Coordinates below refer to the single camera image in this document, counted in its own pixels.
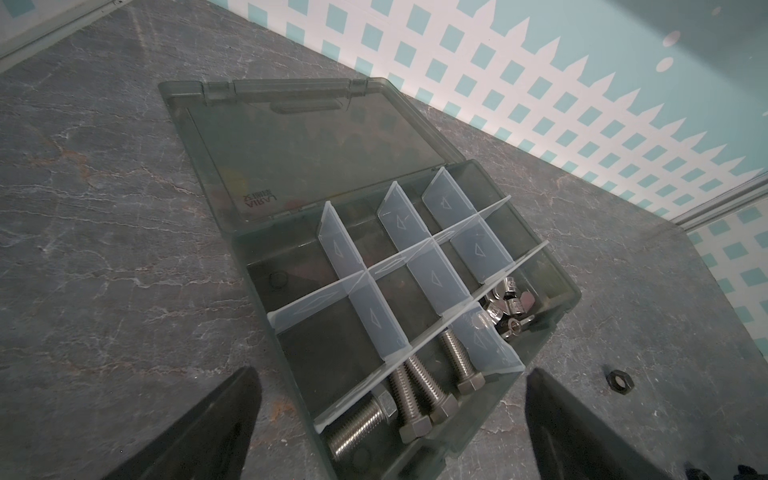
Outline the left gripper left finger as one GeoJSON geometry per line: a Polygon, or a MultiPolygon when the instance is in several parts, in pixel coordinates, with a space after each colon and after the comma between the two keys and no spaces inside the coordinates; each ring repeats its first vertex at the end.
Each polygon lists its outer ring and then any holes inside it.
{"type": "Polygon", "coordinates": [[[262,400],[258,373],[242,367],[108,479],[239,479],[262,400]]]}

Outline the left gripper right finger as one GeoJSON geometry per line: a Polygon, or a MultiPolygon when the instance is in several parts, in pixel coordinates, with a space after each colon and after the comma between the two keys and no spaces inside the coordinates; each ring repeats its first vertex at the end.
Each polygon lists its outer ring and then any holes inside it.
{"type": "Polygon", "coordinates": [[[667,479],[555,378],[526,379],[525,417],[542,479],[667,479]]]}

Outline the silver hex bolt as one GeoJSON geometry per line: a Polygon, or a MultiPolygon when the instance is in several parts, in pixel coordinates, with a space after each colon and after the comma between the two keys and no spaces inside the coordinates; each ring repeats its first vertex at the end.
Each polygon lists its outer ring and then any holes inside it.
{"type": "Polygon", "coordinates": [[[391,424],[398,408],[390,391],[379,384],[371,390],[371,400],[328,438],[334,461],[352,452],[379,424],[391,424]]]}
{"type": "Polygon", "coordinates": [[[406,367],[399,365],[389,376],[403,425],[399,434],[404,444],[426,436],[432,430],[428,416],[421,413],[406,367]]]}
{"type": "Polygon", "coordinates": [[[430,418],[433,423],[444,423],[458,412],[458,400],[453,394],[446,393],[440,387],[416,355],[409,357],[405,361],[405,365],[408,373],[424,393],[431,406],[430,418]]]}
{"type": "Polygon", "coordinates": [[[462,395],[477,392],[485,385],[485,378],[471,363],[468,352],[450,328],[440,334],[440,340],[451,359],[458,376],[457,388],[462,395]]]}

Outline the silver wing nut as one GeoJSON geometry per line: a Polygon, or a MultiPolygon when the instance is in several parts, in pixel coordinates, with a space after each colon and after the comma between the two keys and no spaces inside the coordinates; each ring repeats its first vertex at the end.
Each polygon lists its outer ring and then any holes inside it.
{"type": "Polygon", "coordinates": [[[501,310],[491,306],[484,308],[483,311],[495,331],[506,341],[510,341],[513,337],[519,337],[536,320],[535,314],[520,319],[506,315],[501,310]]]}
{"type": "Polygon", "coordinates": [[[511,276],[504,278],[486,296],[494,312],[517,317],[530,312],[536,299],[530,291],[521,291],[511,276]]]}

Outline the black hex nut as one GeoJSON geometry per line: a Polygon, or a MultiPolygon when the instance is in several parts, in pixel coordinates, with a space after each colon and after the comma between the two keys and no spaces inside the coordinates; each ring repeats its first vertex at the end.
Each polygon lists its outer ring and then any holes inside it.
{"type": "Polygon", "coordinates": [[[609,388],[613,392],[621,395],[630,393],[635,387],[635,383],[631,376],[622,370],[609,371],[606,375],[606,380],[609,388]]]}

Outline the grey plastic organizer box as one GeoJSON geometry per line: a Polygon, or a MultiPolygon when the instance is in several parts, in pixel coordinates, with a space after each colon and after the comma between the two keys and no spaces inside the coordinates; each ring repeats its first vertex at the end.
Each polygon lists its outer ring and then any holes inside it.
{"type": "Polygon", "coordinates": [[[388,80],[166,81],[159,92],[281,374],[333,479],[434,479],[581,293],[512,199],[388,80]],[[503,340],[483,309],[515,279],[536,320],[503,340]],[[450,328],[485,385],[462,395],[450,328]],[[416,355],[458,412],[409,444],[378,425],[328,438],[416,355]]]}

